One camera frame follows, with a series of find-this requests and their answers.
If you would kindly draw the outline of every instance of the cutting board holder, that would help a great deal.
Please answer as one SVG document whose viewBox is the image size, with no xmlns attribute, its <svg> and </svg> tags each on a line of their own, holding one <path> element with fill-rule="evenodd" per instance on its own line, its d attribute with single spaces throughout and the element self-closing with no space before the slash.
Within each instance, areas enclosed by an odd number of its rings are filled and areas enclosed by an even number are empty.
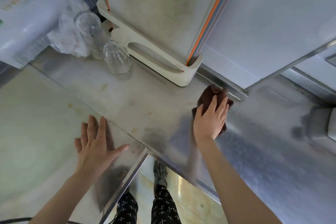
<svg viewBox="0 0 336 224">
<path fill-rule="evenodd" d="M 98 0 L 97 7 L 99 13 L 104 16 L 107 20 L 112 22 L 115 27 L 111 32 L 112 40 L 120 43 L 122 46 L 125 46 L 128 50 L 128 53 L 135 57 L 137 60 L 141 61 L 145 65 L 149 66 L 151 69 L 161 74 L 168 80 L 172 81 L 178 86 L 184 87 L 187 86 L 192 78 L 194 77 L 199 65 L 202 63 L 203 56 L 199 54 L 198 58 L 191 66 L 186 66 L 169 55 L 162 48 L 158 47 L 153 41 L 148 37 L 144 36 L 126 22 L 118 18 L 116 15 L 112 14 L 108 7 L 106 0 Z M 163 59 L 167 60 L 173 66 L 178 67 L 180 70 L 174 70 L 170 67 L 167 67 L 157 60 L 153 59 L 151 56 L 146 53 L 129 46 L 130 43 L 138 43 L 143 46 L 151 49 L 160 55 Z"/>
</svg>

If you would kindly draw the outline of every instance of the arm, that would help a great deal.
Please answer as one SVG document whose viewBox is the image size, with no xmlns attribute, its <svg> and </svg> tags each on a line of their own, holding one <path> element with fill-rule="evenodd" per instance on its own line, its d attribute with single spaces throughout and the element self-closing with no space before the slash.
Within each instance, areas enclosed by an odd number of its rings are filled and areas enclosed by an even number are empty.
<svg viewBox="0 0 336 224">
<path fill-rule="evenodd" d="M 81 138 L 75 139 L 78 153 L 76 172 L 56 195 L 35 215 L 29 224 L 65 224 L 76 205 L 92 184 L 107 169 L 110 163 L 129 145 L 109 151 L 106 146 L 106 119 L 100 118 L 99 128 L 95 117 L 89 116 L 88 123 L 82 123 Z"/>
<path fill-rule="evenodd" d="M 227 100 L 225 97 L 216 110 L 217 97 L 214 96 L 203 116 L 203 105 L 197 109 L 194 121 L 195 140 L 207 164 L 227 221 L 229 224 L 281 224 L 230 166 L 214 142 L 226 121 L 229 109 Z"/>
</svg>

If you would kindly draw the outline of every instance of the right hand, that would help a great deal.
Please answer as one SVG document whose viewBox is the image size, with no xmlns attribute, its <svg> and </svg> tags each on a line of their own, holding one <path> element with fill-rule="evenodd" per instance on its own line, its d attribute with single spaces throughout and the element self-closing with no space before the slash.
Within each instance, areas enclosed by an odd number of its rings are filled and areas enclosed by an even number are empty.
<svg viewBox="0 0 336 224">
<path fill-rule="evenodd" d="M 82 135 L 75 139 L 78 153 L 76 173 L 95 181 L 123 151 L 128 150 L 125 144 L 110 151 L 106 143 L 106 119 L 102 116 L 98 123 L 94 116 L 89 116 L 88 123 L 82 123 Z"/>
<path fill-rule="evenodd" d="M 197 108 L 194 120 L 194 136 L 198 146 L 200 144 L 214 140 L 223 128 L 228 115 L 228 97 L 225 97 L 219 107 L 217 106 L 217 96 L 214 95 L 208 110 L 203 113 L 203 104 Z"/>
</svg>

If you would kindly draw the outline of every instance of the gray sneaker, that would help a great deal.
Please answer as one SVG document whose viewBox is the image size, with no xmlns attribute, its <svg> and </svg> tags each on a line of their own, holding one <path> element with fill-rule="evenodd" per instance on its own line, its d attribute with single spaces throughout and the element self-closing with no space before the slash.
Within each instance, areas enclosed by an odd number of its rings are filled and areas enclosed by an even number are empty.
<svg viewBox="0 0 336 224">
<path fill-rule="evenodd" d="M 165 165 L 163 165 L 160 161 L 155 161 L 154 168 L 153 168 L 154 176 L 155 176 L 155 182 L 154 182 L 154 194 L 156 185 L 162 185 L 164 187 L 167 187 L 167 181 L 166 177 L 168 175 L 167 168 Z"/>
</svg>

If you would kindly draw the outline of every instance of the black pants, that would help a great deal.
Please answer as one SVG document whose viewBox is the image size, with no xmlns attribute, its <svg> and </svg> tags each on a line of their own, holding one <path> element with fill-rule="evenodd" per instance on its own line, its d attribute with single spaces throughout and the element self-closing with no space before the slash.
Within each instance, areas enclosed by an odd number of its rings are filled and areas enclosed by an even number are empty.
<svg viewBox="0 0 336 224">
<path fill-rule="evenodd" d="M 181 224 L 174 200 L 168 190 L 157 185 L 152 207 L 152 224 Z M 136 224 L 138 204 L 131 193 L 124 194 L 118 202 L 113 224 Z"/>
</svg>

